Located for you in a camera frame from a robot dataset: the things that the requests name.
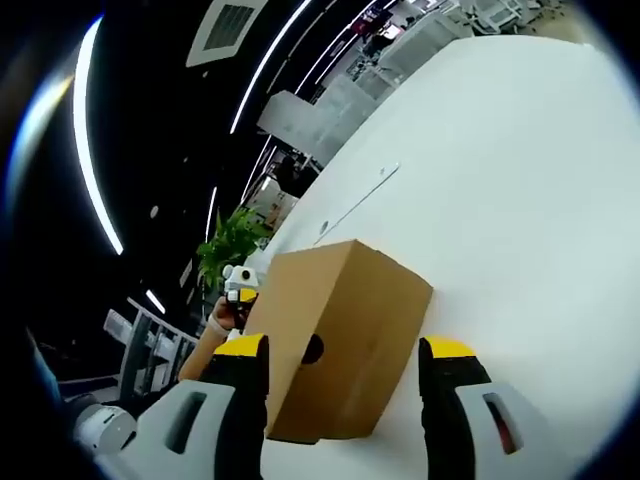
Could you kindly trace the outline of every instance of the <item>cardboard box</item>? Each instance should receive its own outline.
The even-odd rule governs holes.
[[[276,256],[245,330],[269,336],[267,436],[316,443],[370,435],[416,345],[432,290],[358,241]],[[322,356],[301,365],[314,334]]]

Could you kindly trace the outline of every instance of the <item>hole in cardboard box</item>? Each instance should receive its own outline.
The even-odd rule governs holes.
[[[304,356],[302,357],[303,365],[311,365],[316,363],[322,357],[324,353],[324,342],[322,339],[316,335],[315,333],[311,335],[311,339],[309,340],[309,345],[307,345],[307,351],[304,352]]]

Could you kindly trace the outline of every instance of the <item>led light strip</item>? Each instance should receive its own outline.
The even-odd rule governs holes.
[[[263,174],[267,171],[267,168],[269,167],[269,164],[271,163],[271,160],[273,159],[273,156],[276,154],[277,151],[278,151],[278,146],[276,145],[273,147],[273,150],[271,150],[271,154],[267,158],[267,161],[264,162],[264,167],[262,168]]]
[[[320,80],[322,80],[324,78],[324,76],[327,74],[327,72],[331,68],[333,68],[333,66],[336,64],[336,62],[338,60],[340,60],[340,57],[342,57],[342,54],[345,52],[345,50],[347,50],[351,45],[353,45],[353,42],[355,42],[358,38],[359,38],[358,35],[355,35],[351,40],[349,40],[347,43],[345,43],[344,47],[342,47],[342,49],[338,53],[336,53],[336,56],[333,57],[333,60],[331,60],[329,65],[327,65],[327,68],[324,69],[324,71],[318,77],[318,80],[316,80],[316,85],[320,83]]]
[[[284,70],[284,67],[287,66],[287,63],[289,63],[289,60],[291,59],[291,56],[295,53],[295,51],[298,49],[298,46],[302,43],[302,41],[305,39],[305,37],[307,36],[307,34],[311,31],[311,29],[313,27],[316,26],[316,23],[318,23],[318,21],[320,21],[320,19],[322,17],[324,17],[324,14],[327,13],[329,11],[329,9],[331,7],[333,7],[333,4],[336,3],[338,0],[333,0],[329,5],[327,5],[327,7],[322,11],[322,13],[320,15],[318,15],[316,17],[316,19],[311,23],[311,25],[309,25],[309,28],[307,28],[304,33],[302,35],[300,35],[300,38],[298,39],[298,41],[296,42],[296,44],[293,46],[293,48],[291,49],[291,51],[289,52],[289,55],[287,55],[287,58],[285,58],[284,62],[282,62],[282,65],[280,65],[280,68],[278,69],[278,72],[275,74],[275,76],[273,77],[273,80],[271,81],[271,85],[269,85],[269,88],[267,88],[267,93],[271,92],[271,89],[273,88],[273,86],[275,85],[276,81],[278,80],[278,78],[280,77],[280,74],[282,73],[282,70]]]
[[[333,41],[329,44],[329,46],[327,48],[325,48],[324,52],[322,52],[320,54],[320,56],[318,57],[318,60],[316,60],[316,63],[313,64],[313,66],[311,67],[311,69],[307,72],[307,74],[305,75],[305,77],[302,79],[302,81],[300,82],[300,85],[298,85],[298,88],[296,88],[295,94],[297,95],[298,92],[302,89],[302,86],[306,83],[306,81],[309,79],[309,77],[311,76],[311,74],[313,73],[313,71],[316,69],[316,67],[318,66],[318,64],[322,61],[322,59],[324,58],[324,56],[329,53],[329,50],[331,50],[331,48],[336,44],[336,42],[340,39],[340,37],[342,37],[342,35],[344,35],[344,33],[349,30],[351,28],[351,26],[356,23],[356,21],[367,11],[369,10],[374,3],[376,3],[378,0],[372,0],[371,2],[369,2],[369,4],[364,7],[360,13],[358,15],[355,16],[355,18],[353,20],[351,20],[351,22],[349,22],[349,25],[347,25],[346,27],[344,27],[340,33],[338,34],[338,36],[336,38],[333,39]]]
[[[271,137],[272,135],[269,135],[267,137],[267,141],[264,142],[264,147],[262,147],[262,151],[260,152],[260,155],[258,155],[258,159],[256,160],[256,163],[253,165],[253,170],[251,170],[251,175],[249,175],[249,180],[247,180],[247,184],[245,185],[244,191],[242,192],[242,196],[240,197],[240,205],[242,205],[246,200],[247,190],[249,190],[249,186],[251,185],[251,180],[253,180],[253,174],[256,173],[256,168],[258,168],[258,165],[260,164],[260,159],[262,158],[262,155],[264,155],[264,152],[266,152],[267,147],[269,146]]]
[[[153,303],[156,306],[156,308],[160,310],[160,312],[164,315],[166,313],[166,310],[164,309],[164,306],[160,303],[160,300],[158,300],[156,296],[153,294],[153,292],[151,290],[147,290],[146,295],[147,295],[147,298],[151,300],[151,303]]]
[[[80,168],[82,169],[84,183],[89,192],[91,203],[93,203],[93,208],[98,215],[98,220],[100,220],[104,233],[107,234],[111,245],[113,245],[113,249],[120,255],[124,249],[109,219],[109,214],[104,206],[102,197],[100,196],[98,182],[93,172],[93,163],[89,149],[89,134],[87,132],[87,83],[89,79],[89,67],[91,65],[93,44],[101,21],[102,17],[91,25],[91,28],[87,30],[80,45],[80,53],[78,54],[78,63],[76,65],[76,79],[73,86],[73,130],[76,137],[76,148],[78,149]]]
[[[264,70],[264,67],[267,65],[267,62],[269,61],[269,58],[271,58],[271,55],[273,55],[273,52],[275,51],[278,44],[282,41],[287,31],[291,28],[294,22],[302,14],[304,9],[309,6],[310,3],[311,3],[311,0],[304,0],[304,2],[300,4],[300,6],[296,9],[296,11],[293,12],[293,15],[291,15],[291,18],[287,20],[287,23],[285,23],[284,27],[282,27],[282,30],[280,30],[280,33],[278,33],[278,35],[273,40],[273,42],[271,42],[271,46],[269,47],[269,50],[267,50],[267,53],[265,53],[264,57],[260,61],[260,64],[258,65],[258,68],[253,74],[253,78],[251,79],[251,82],[247,87],[247,91],[244,92],[244,97],[242,97],[242,101],[240,102],[240,106],[238,107],[238,111],[236,112],[236,116],[233,120],[233,124],[231,125],[231,130],[229,131],[229,133],[234,133],[236,131],[238,122],[240,121],[240,117],[242,116],[242,112],[244,111],[244,107],[247,104],[247,100],[249,100],[249,96],[251,95],[253,87],[255,87],[256,82],[258,81],[258,78],[262,73],[262,70]]]
[[[213,193],[211,194],[211,202],[209,202],[209,215],[207,216],[207,229],[204,232],[204,241],[209,241],[209,227],[211,226],[211,214],[213,213],[213,202],[216,199],[216,194],[218,193],[218,187],[213,187]]]

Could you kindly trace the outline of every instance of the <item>potted plant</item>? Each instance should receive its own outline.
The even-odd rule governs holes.
[[[258,248],[257,242],[270,232],[254,219],[254,211],[239,208],[226,220],[216,215],[216,233],[211,240],[200,244],[199,270],[206,287],[219,291],[225,265],[241,265]]]

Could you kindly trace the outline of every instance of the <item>white tabletop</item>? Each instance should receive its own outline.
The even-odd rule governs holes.
[[[640,378],[640,117],[588,46],[452,43],[356,132],[267,249],[357,238],[435,288],[423,334],[469,344],[540,409],[575,465]],[[265,478],[426,478],[414,352],[374,435],[267,442]]]

